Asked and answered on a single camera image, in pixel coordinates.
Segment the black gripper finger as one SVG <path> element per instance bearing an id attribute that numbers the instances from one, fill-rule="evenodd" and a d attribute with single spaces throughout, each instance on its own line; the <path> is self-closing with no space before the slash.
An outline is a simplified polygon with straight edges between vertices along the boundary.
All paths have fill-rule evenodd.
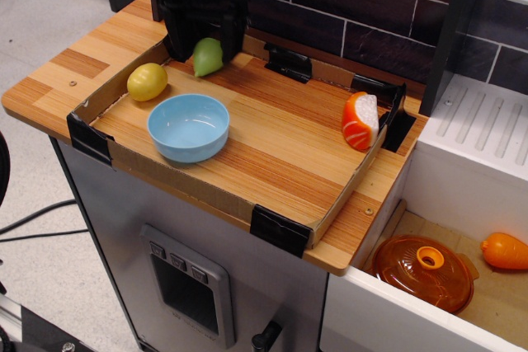
<path id="1" fill-rule="evenodd" d="M 248 24 L 248 16 L 242 14 L 223 14 L 220 20 L 220 46 L 222 60 L 229 63 L 243 48 L 243 39 Z"/>
<path id="2" fill-rule="evenodd" d="M 178 62 L 186 62 L 202 38 L 200 23 L 191 16 L 165 16 L 167 51 Z"/>

